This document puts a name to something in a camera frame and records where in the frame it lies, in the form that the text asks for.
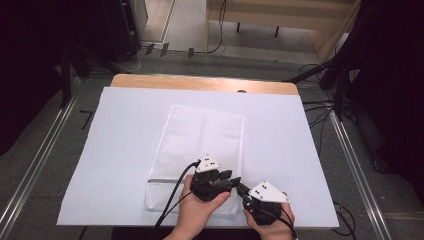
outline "human hand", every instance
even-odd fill
[[[187,175],[180,199],[190,192],[193,175]],[[179,204],[178,222],[166,240],[188,240],[197,236],[205,227],[212,213],[219,208],[231,193],[223,192],[210,202],[204,202],[194,194],[189,194]]]
[[[281,208],[287,213],[287,215],[281,211],[281,218],[290,223],[290,221],[294,224],[294,214],[290,208],[289,203],[281,203]],[[252,214],[244,209],[244,215],[246,216],[247,224],[255,229],[262,240],[292,240],[292,232],[290,228],[280,221],[275,221],[271,225],[266,226],[258,226],[253,219]]]

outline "floor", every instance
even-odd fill
[[[303,29],[280,28],[275,37],[275,27],[241,24],[237,32],[237,23],[225,22],[221,29],[219,22],[209,22],[208,47],[206,49],[205,16],[206,1],[175,0],[173,10],[169,12],[169,0],[146,1],[149,22],[162,23],[162,27],[148,25],[146,29],[154,35],[164,35],[154,40],[149,34],[146,42],[161,44],[168,43],[169,50],[205,52],[216,49],[214,54],[253,58],[261,60],[275,60],[301,64],[316,64],[318,58],[311,44],[309,34]],[[170,22],[166,24],[165,13],[169,13]],[[337,49],[341,47],[347,34],[342,37]]]

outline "metal rail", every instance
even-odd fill
[[[50,155],[51,150],[60,132],[62,131],[62,128],[65,125],[66,120],[68,119],[69,114],[72,111],[72,108],[74,107],[76,97],[81,88],[81,80],[79,78],[75,79],[73,87],[73,96],[69,100],[68,104],[63,109],[60,109],[55,121],[53,122],[46,136],[44,137],[41,146],[39,147],[34,159],[32,160],[31,165],[29,166],[27,172],[22,178],[15,193],[9,199],[9,202],[7,203],[5,210],[1,215],[0,240],[6,240],[9,236],[9,233],[12,230],[16,219],[18,218],[22,208],[24,207],[24,204],[28,199],[32,188],[34,187],[37,178],[43,170],[43,167],[47,161],[47,158]]]

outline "black cable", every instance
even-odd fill
[[[276,220],[278,220],[278,221],[280,221],[280,222],[284,223],[287,227],[289,227],[289,228],[290,228],[290,231],[292,232],[292,237],[293,237],[293,239],[297,239],[297,233],[296,233],[296,231],[295,231],[295,230],[294,230],[294,228],[293,228],[293,224],[291,224],[291,223],[287,222],[286,220],[284,220],[284,219],[283,219],[283,218],[281,218],[281,217],[277,217],[277,216],[273,215],[272,213],[270,213],[270,212],[268,212],[268,211],[263,210],[262,208],[260,208],[260,207],[256,206],[256,205],[255,205],[255,204],[253,204],[253,203],[250,203],[250,206],[252,206],[252,207],[256,208],[257,210],[259,210],[260,212],[262,212],[262,213],[264,213],[264,214],[266,214],[266,215],[268,215],[268,216],[271,216],[271,217],[275,218]],[[283,210],[283,212],[287,215],[287,217],[289,218],[289,221],[290,221],[290,222],[292,222],[292,220],[290,219],[290,217],[288,216],[288,214],[286,213],[286,211],[284,211],[284,210]]]
[[[218,18],[219,29],[221,31],[221,33],[220,33],[221,34],[221,39],[219,41],[218,46],[216,46],[216,48],[214,50],[212,50],[212,51],[208,51],[208,52],[193,52],[194,54],[211,54],[211,53],[216,52],[216,50],[218,50],[219,47],[221,47],[222,42],[223,42],[223,37],[222,36],[223,36],[223,26],[224,26],[224,17],[225,17],[225,10],[226,10],[226,8],[227,8],[227,0],[224,0],[222,2],[221,10],[219,11],[219,18]],[[183,50],[167,50],[167,51],[169,51],[169,52],[187,53],[187,51],[183,51]]]
[[[287,216],[287,218],[289,219],[289,221],[290,221],[290,224],[293,226],[293,221],[291,220],[291,218],[290,218],[290,216],[289,216],[289,214],[283,209],[283,208],[281,208],[281,211],[283,211],[283,213],[284,214],[286,214],[286,216]]]
[[[321,149],[322,149],[322,133],[324,132],[324,125],[325,125],[325,121],[327,120],[328,116],[330,116],[330,113],[333,110],[328,111],[328,114],[325,116],[324,120],[322,121],[322,127],[321,127],[321,133],[319,136],[319,149],[318,149],[318,157],[321,156]]]
[[[184,169],[183,173],[181,174],[180,178],[178,179],[177,183],[175,184],[174,190],[172,191],[171,196],[169,197],[168,203],[166,204],[165,209],[162,212],[162,215],[159,217],[158,221],[156,222],[155,226],[153,227],[153,229],[150,232],[149,237],[147,239],[153,239],[155,231],[160,227],[163,220],[165,219],[167,212],[168,212],[169,205],[171,204],[172,199],[174,198],[175,192],[177,191],[178,186],[180,185],[181,181],[183,180],[185,174],[188,172],[188,170],[190,170],[191,167],[199,166],[199,163],[200,163],[200,160],[197,161],[197,162],[191,163],[190,165],[187,166],[186,169]]]
[[[165,214],[165,217],[168,216],[168,214],[184,199],[186,198],[188,195],[192,194],[194,190],[196,190],[200,185],[198,185],[197,187],[195,187],[192,191],[190,191],[189,193],[187,193],[186,195],[184,195],[184,197],[182,197],[180,200],[178,200],[178,202],[176,202],[174,204],[174,206],[171,207],[171,209],[169,209],[169,211]]]
[[[349,233],[341,233],[341,232],[338,232],[338,231],[336,231],[334,229],[331,229],[331,230],[333,232],[341,235],[341,236],[350,236],[350,235],[352,235],[352,238],[354,240],[356,240],[356,236],[355,236],[356,221],[355,221],[355,218],[353,217],[353,214],[345,206],[341,205],[340,203],[338,203],[338,202],[333,202],[333,203],[336,204],[336,205],[338,205],[340,208],[344,209],[349,214],[349,216],[352,218],[353,227],[350,226],[350,224],[348,223],[347,219],[343,216],[343,214],[342,214],[341,211],[336,211],[337,215],[340,216],[340,218],[342,219],[342,221],[344,222],[344,224],[348,228]]]
[[[333,100],[322,100],[322,101],[305,101],[305,102],[302,102],[303,105],[318,104],[318,103],[334,103],[334,101]]]
[[[88,226],[85,226],[85,227],[82,229],[82,232],[81,232],[81,234],[80,234],[80,237],[78,238],[79,240],[84,239],[84,234],[85,234],[85,232],[87,231],[87,228],[88,228]]]
[[[318,123],[320,123],[320,122],[322,122],[323,121],[323,119],[321,119],[321,120],[319,120],[318,121],[318,119],[320,119],[324,114],[328,114],[328,111],[332,111],[332,109],[331,110],[325,110],[323,113],[321,113],[320,115],[318,115],[318,117],[314,120],[314,121],[312,121],[311,123],[309,123],[309,128],[313,128],[313,127],[315,127]]]
[[[334,107],[334,105],[318,106],[318,107],[313,107],[313,108],[305,109],[305,112],[309,112],[309,111],[317,110],[317,109],[321,109],[321,108],[332,108],[332,107]]]

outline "cable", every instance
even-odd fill
[[[79,240],[84,239],[84,234],[85,234],[85,232],[87,231],[87,228],[88,228],[88,226],[85,226],[85,227],[82,229],[81,234],[80,234],[80,237],[78,238]]]
[[[324,114],[328,114],[328,111],[332,111],[332,109],[330,109],[330,110],[325,110],[323,113],[321,113],[320,115],[318,115],[318,117],[317,118],[315,118],[315,120],[314,121],[312,121],[311,123],[309,123],[309,128],[313,128],[313,127],[315,127],[318,123],[320,123],[320,122],[322,122],[323,121],[323,119],[321,119],[321,120],[319,120],[318,121],[318,119],[320,118],[320,117],[322,117]]]
[[[323,135],[322,133],[324,132],[324,125],[325,125],[325,121],[327,120],[328,116],[330,116],[330,113],[331,113],[332,111],[333,111],[333,110],[330,110],[330,111],[328,112],[328,114],[325,116],[324,120],[322,121],[321,133],[320,133],[320,136],[319,136],[318,157],[320,157],[320,156],[321,156],[322,135]]]
[[[165,214],[165,217],[168,216],[168,214],[184,199],[186,198],[188,195],[192,194],[194,190],[196,190],[200,185],[198,185],[197,187],[195,187],[192,191],[190,191],[189,193],[187,193],[186,195],[184,195],[184,197],[182,197],[180,200],[178,200],[178,202],[176,202],[174,204],[174,206],[171,207],[171,209]]]
[[[197,161],[197,162],[191,163],[190,165],[187,166],[186,169],[184,169],[183,173],[181,174],[180,178],[178,179],[177,183],[175,184],[174,190],[172,191],[171,196],[169,197],[168,203],[166,204],[165,209],[162,212],[162,215],[159,217],[158,221],[156,222],[155,226],[153,227],[153,229],[150,232],[149,237],[147,239],[153,239],[155,231],[160,227],[163,220],[165,219],[167,212],[168,212],[169,205],[171,204],[172,199],[174,198],[175,192],[177,191],[178,186],[180,185],[181,181],[183,180],[185,174],[188,172],[188,170],[190,170],[191,167],[199,166],[199,163],[200,163],[200,160]]]
[[[321,108],[332,108],[332,107],[334,107],[334,104],[333,105],[319,106],[319,107],[312,107],[312,108],[305,109],[305,112],[309,112],[309,111],[317,110],[317,109],[321,109]]]
[[[302,102],[303,105],[307,105],[307,104],[318,104],[318,103],[334,103],[333,100],[322,100],[322,101],[306,101],[306,102]]]
[[[137,71],[140,67],[141,67],[141,60],[140,60],[140,57],[138,56],[139,55],[139,53],[140,52],[142,52],[142,51],[144,51],[144,50],[146,50],[147,48],[145,48],[145,47],[142,47],[142,48],[140,48],[140,51],[138,51],[137,52],[137,54],[136,54],[136,56],[137,56],[137,61],[138,61],[138,66],[137,66],[137,68],[136,69],[134,69],[134,70],[129,70],[129,69],[126,69],[126,68],[124,68],[124,67],[122,67],[121,65],[119,65],[119,64],[115,64],[116,66],[118,66],[118,67],[120,67],[121,69],[123,69],[124,71],[127,71],[127,72],[135,72],[135,71]]]
[[[260,208],[260,207],[258,207],[258,206],[256,206],[255,204],[253,204],[253,203],[250,203],[250,205],[251,206],[253,206],[254,208],[256,208],[257,210],[259,210],[259,211],[261,211],[262,213],[264,213],[264,214],[266,214],[266,215],[268,215],[268,216],[271,216],[271,217],[273,217],[273,218],[275,218],[276,220],[278,220],[278,221],[280,221],[280,222],[282,222],[282,223],[284,223],[287,227],[289,227],[290,228],[290,231],[292,232],[292,236],[293,236],[293,239],[297,239],[297,233],[296,233],[296,231],[294,230],[294,228],[293,228],[293,224],[290,224],[289,222],[287,222],[286,220],[284,220],[283,218],[281,218],[281,217],[277,217],[277,216],[274,216],[272,213],[270,213],[270,212],[268,212],[268,211],[265,211],[265,210],[263,210],[262,208]]]
[[[334,229],[331,229],[331,230],[333,232],[341,235],[341,236],[351,236],[352,235],[352,238],[354,240],[356,240],[356,236],[355,236],[356,221],[355,221],[355,218],[353,217],[353,214],[345,206],[341,205],[340,203],[338,203],[338,202],[333,202],[333,203],[336,204],[336,205],[338,205],[340,207],[340,209],[344,209],[349,214],[349,216],[352,218],[353,227],[350,226],[350,224],[348,223],[348,221],[346,220],[346,218],[343,216],[342,212],[336,210],[337,215],[340,216],[340,218],[342,219],[342,221],[344,222],[344,224],[348,228],[349,233],[341,233],[341,232],[338,232],[338,231],[336,231]]]
[[[227,0],[224,0],[222,2],[221,5],[221,10],[219,11],[219,18],[218,18],[218,23],[219,23],[219,29],[220,29],[220,34],[221,34],[221,38],[219,41],[218,46],[216,46],[216,48],[214,50],[208,51],[208,52],[193,52],[194,54],[211,54],[216,52],[219,47],[221,47],[222,43],[223,43],[223,26],[224,26],[224,17],[225,17],[225,10],[227,8]],[[188,53],[187,51],[184,50],[167,50],[169,52],[179,52],[179,53]]]

